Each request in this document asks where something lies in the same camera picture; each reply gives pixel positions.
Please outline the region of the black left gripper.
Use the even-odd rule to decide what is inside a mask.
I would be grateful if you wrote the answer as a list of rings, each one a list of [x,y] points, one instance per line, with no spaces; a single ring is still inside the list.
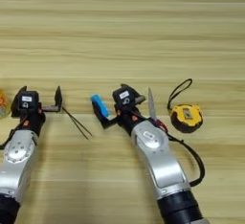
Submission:
[[[37,136],[40,135],[42,125],[46,121],[46,113],[49,112],[59,112],[62,105],[62,94],[60,86],[57,87],[55,93],[55,103],[56,106],[50,107],[37,107],[35,110],[31,109],[18,109],[18,98],[21,92],[27,90],[26,86],[23,86],[18,93],[15,95],[11,104],[11,116],[13,118],[19,118],[19,125],[16,127],[17,130],[31,130]]]

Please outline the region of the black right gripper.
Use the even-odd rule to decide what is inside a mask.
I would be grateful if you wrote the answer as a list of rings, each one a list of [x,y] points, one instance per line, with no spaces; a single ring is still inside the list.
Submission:
[[[97,102],[92,102],[94,113],[98,120],[100,121],[103,128],[108,128],[114,124],[122,127],[128,135],[131,135],[133,128],[146,120],[137,105],[145,101],[145,96],[141,96],[133,87],[128,84],[122,83],[122,88],[128,89],[130,92],[134,94],[136,98],[134,101],[129,104],[122,105],[119,102],[114,104],[116,117],[113,119],[107,119],[108,110],[103,104],[98,104]]]

